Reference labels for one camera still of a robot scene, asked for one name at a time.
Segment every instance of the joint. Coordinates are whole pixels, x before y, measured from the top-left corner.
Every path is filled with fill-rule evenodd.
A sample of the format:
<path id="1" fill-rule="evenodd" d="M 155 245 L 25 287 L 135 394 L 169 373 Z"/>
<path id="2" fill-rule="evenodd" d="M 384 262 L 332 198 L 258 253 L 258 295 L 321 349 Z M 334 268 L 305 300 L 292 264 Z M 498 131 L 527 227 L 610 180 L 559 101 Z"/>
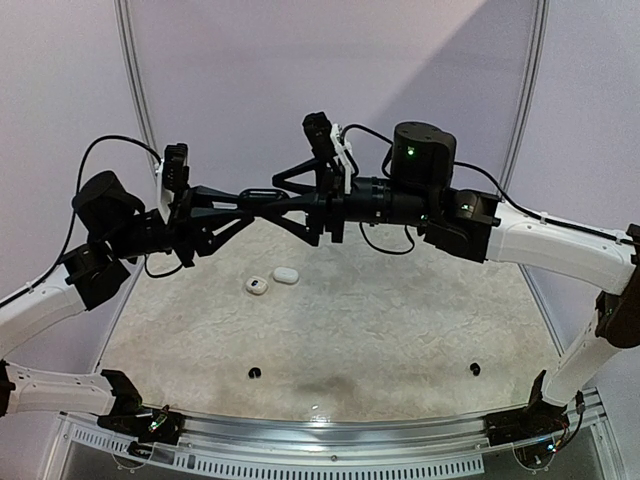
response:
<path id="1" fill-rule="evenodd" d="M 492 413 L 484 417 L 491 446 L 518 442 L 528 438 L 548 435 L 568 424 L 565 406 L 550 405 L 542 396 L 542 384 L 546 371 L 535 379 L 529 403 L 524 408 Z"/>

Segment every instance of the textured floor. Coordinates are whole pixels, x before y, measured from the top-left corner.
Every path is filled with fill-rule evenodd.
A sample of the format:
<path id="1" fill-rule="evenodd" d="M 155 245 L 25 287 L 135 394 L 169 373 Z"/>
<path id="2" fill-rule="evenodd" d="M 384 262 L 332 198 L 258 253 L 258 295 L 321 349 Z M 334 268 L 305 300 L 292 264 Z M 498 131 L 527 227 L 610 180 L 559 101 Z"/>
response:
<path id="1" fill-rule="evenodd" d="M 402 249 L 399 227 L 370 230 Z M 515 265 L 484 265 L 418 243 L 379 254 L 349 225 L 345 243 L 311 248 L 257 221 L 175 276 L 141 277 L 101 368 L 124 370 L 146 403 L 299 421 L 447 416 L 525 402 L 556 359 Z M 160 272 L 176 260 L 154 256 Z M 298 284 L 251 275 L 296 268 Z M 469 371 L 478 362 L 479 377 Z M 252 367 L 260 379 L 249 379 Z"/>

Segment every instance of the black bracket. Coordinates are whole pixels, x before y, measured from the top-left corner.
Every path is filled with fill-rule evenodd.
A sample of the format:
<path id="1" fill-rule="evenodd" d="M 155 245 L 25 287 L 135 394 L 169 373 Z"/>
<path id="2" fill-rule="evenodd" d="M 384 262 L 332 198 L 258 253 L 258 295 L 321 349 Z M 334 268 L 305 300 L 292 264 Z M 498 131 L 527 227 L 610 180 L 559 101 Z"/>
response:
<path id="1" fill-rule="evenodd" d="M 640 226 L 631 224 L 627 229 L 634 242 L 640 243 Z M 634 348 L 640 346 L 640 247 L 635 246 L 635 254 L 631 262 L 636 268 L 629 283 L 620 295 L 602 292 L 596 300 L 598 326 L 596 336 L 606 338 L 617 348 Z"/>
<path id="2" fill-rule="evenodd" d="M 98 417 L 98 426 L 136 437 L 140 443 L 177 445 L 184 427 L 184 415 L 142 406 L 142 398 L 127 376 L 118 370 L 103 370 L 116 398 L 109 415 Z"/>
<path id="3" fill-rule="evenodd" d="M 162 409 L 142 407 L 136 413 L 98 417 L 98 426 L 136 437 L 139 443 L 177 445 L 184 420 L 184 415 L 169 411 L 168 406 Z"/>
<path id="4" fill-rule="evenodd" d="M 542 400 L 542 381 L 546 371 L 536 378 L 529 404 L 523 408 L 485 415 L 484 424 L 491 446 L 550 435 L 569 425 L 566 406 L 556 407 Z"/>

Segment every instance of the metal frame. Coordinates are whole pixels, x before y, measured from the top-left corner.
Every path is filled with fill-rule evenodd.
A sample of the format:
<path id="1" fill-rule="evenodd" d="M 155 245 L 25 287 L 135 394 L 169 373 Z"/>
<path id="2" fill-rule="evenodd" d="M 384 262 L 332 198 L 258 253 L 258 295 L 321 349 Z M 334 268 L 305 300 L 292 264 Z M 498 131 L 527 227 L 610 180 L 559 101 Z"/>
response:
<path id="1" fill-rule="evenodd" d="M 595 389 L 586 392 L 585 402 L 583 428 L 594 435 L 605 478 L 622 479 L 621 461 Z M 280 472 L 290 480 L 302 480 L 304 473 L 311 478 L 311 472 L 316 473 L 316 480 L 321 480 L 320 473 L 326 473 L 327 480 L 348 479 L 349 474 L 352 480 L 373 479 L 374 472 L 378 480 L 384 480 L 386 472 L 397 480 L 457 478 L 483 473 L 483 454 L 513 447 L 489 446 L 482 421 L 487 413 L 491 412 L 406 422 L 341 424 L 194 414 L 187 417 L 178 446 L 157 444 L 150 464 L 230 479 L 258 478 L 262 471 L 266 472 L 264 478 L 270 476 L 274 480 L 280 478 Z M 571 410 L 569 416 L 575 425 L 576 412 Z M 65 415 L 60 422 L 45 479 L 60 478 L 72 442 L 113 453 L 122 464 L 141 462 L 126 454 L 132 438 L 101 430 L 93 417 Z M 517 446 L 539 440 L 530 439 Z"/>
<path id="2" fill-rule="evenodd" d="M 122 46 L 122 58 L 124 60 L 127 78 L 129 80 L 129 88 L 131 89 L 131 99 L 133 100 L 134 110 L 138 118 L 138 126 L 143 141 L 158 151 L 155 135 L 151 125 L 151 117 L 147 99 L 142 84 L 142 76 L 140 74 L 140 65 L 138 64 L 138 56 L 135 48 L 133 36 L 133 25 L 131 23 L 131 10 L 128 0 L 114 0 L 116 9 L 116 18 L 118 22 L 118 31 L 120 33 L 120 44 Z M 153 157 L 147 153 L 149 159 L 149 167 L 151 173 L 155 177 L 155 162 Z"/>
<path id="3" fill-rule="evenodd" d="M 531 35 L 529 37 L 529 47 L 527 49 L 527 62 L 525 64 L 522 86 L 520 87 L 520 97 L 518 101 L 518 112 L 516 121 L 511 132 L 511 140 L 507 149 L 504 167 L 500 174 L 500 185 L 508 191 L 511 178 L 516 166 L 518 151 L 524 137 L 524 130 L 531 110 L 533 101 L 533 92 L 535 89 L 540 60 L 542 58 L 542 46 L 544 42 L 544 32 L 547 25 L 547 16 L 549 13 L 549 1 L 537 0 L 535 3 L 535 19 L 531 27 Z"/>

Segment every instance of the black connector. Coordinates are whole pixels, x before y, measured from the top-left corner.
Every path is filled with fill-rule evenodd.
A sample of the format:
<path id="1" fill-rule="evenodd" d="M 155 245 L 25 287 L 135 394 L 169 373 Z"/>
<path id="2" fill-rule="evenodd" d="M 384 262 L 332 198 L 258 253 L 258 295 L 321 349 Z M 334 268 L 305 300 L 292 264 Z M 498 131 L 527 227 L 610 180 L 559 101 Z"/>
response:
<path id="1" fill-rule="evenodd" d="M 162 186 L 170 192 L 179 194 L 189 188 L 188 152 L 189 149 L 184 143 L 167 145 L 164 149 Z"/>
<path id="2" fill-rule="evenodd" d="M 578 393 L 576 393 L 576 412 L 582 415 L 586 409 L 587 406 L 584 403 L 584 395 L 578 391 Z"/>

